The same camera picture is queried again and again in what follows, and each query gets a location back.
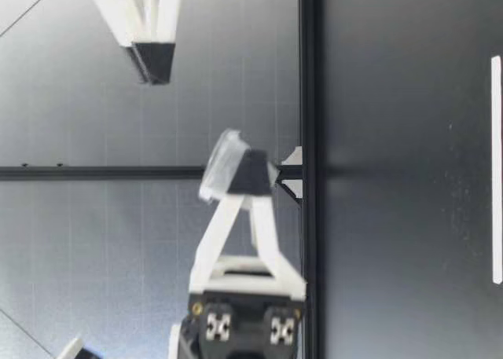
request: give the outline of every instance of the white light strip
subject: white light strip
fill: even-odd
[[[493,183],[493,282],[503,281],[503,195],[501,187],[501,58],[491,59]]]

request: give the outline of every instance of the cable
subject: cable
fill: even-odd
[[[28,13],[34,9],[42,0],[36,0],[32,5],[30,5],[28,7],[28,9],[26,9],[23,13],[21,13],[21,15],[19,17],[17,17],[13,23],[11,23],[6,29],[3,30],[2,33],[0,33],[0,38],[2,38],[4,35],[7,34],[8,31],[10,31],[14,25],[16,25],[17,23],[19,23],[23,17],[25,17],[26,15],[28,15]]]
[[[14,320],[5,310],[0,308],[0,313],[3,314],[7,319],[12,322],[19,330],[21,330],[29,339],[31,339],[33,342],[37,344],[38,347],[40,347],[42,350],[46,352],[47,355],[49,355],[52,358],[55,358],[55,356],[42,345],[33,335],[31,335],[25,328],[23,328],[16,320]]]

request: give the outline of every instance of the dark gray panel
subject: dark gray panel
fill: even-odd
[[[317,6],[317,96],[329,166],[343,171],[320,185],[319,357],[501,356],[490,263],[499,1]]]

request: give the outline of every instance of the gray wall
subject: gray wall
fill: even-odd
[[[0,39],[0,166],[202,164],[229,126],[285,158],[299,140],[297,16],[297,0],[184,0],[173,83],[152,88],[90,0],[45,0]],[[0,306],[53,352],[81,333],[107,357],[165,358],[215,208],[197,188],[0,183]],[[298,207],[274,200],[298,266]],[[226,250],[252,253],[248,241],[241,216]],[[47,356],[0,317],[0,357]]]
[[[44,0],[0,40],[0,165],[201,164],[227,127],[297,144],[297,0],[183,0],[173,83],[138,84],[91,0]]]

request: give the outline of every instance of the vertical black bar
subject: vertical black bar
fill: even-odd
[[[300,22],[300,105],[303,145],[303,273],[307,279],[307,310],[304,322],[304,358],[322,359],[320,346],[320,280],[318,240],[322,222],[319,201],[322,198],[320,162],[323,159],[323,130],[316,91],[317,4],[316,0],[299,0]]]

